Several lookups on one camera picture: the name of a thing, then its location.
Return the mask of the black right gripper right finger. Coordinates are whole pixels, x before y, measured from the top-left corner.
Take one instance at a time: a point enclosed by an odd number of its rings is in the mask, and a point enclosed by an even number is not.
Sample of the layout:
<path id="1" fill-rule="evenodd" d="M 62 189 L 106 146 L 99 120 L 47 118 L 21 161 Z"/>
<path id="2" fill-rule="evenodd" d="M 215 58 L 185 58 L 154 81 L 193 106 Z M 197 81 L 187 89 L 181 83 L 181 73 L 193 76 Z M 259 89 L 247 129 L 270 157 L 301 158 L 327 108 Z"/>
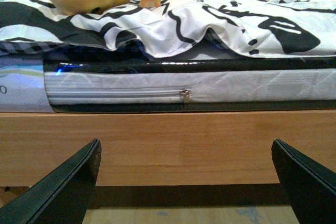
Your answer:
<path id="1" fill-rule="evenodd" d="M 335 223 L 335 172 L 280 139 L 271 156 L 299 223 Z"/>

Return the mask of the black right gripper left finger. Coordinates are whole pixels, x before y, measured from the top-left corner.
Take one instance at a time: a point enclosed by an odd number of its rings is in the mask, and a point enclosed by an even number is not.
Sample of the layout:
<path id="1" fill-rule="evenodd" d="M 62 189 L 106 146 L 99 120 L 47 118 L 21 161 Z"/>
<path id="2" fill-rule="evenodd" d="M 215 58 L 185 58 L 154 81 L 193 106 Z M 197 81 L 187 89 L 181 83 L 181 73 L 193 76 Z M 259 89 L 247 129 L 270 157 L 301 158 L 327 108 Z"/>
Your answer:
<path id="1" fill-rule="evenodd" d="M 1 207 L 1 223 L 82 223 L 101 162 L 94 139 L 28 191 Z"/>

